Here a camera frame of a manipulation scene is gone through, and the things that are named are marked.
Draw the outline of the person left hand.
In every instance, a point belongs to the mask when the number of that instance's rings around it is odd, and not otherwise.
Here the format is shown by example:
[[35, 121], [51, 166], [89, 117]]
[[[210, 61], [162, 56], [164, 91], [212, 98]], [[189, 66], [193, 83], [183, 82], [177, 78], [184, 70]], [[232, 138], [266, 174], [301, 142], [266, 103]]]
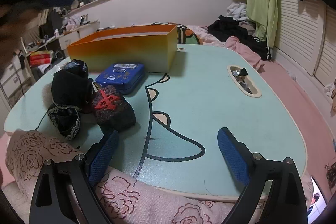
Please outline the person left hand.
[[3, 76], [5, 68], [13, 58], [14, 52], [18, 49], [20, 37], [27, 30], [27, 25], [34, 20], [39, 13], [40, 10], [36, 9], [25, 10], [12, 21], [1, 25], [1, 76]]

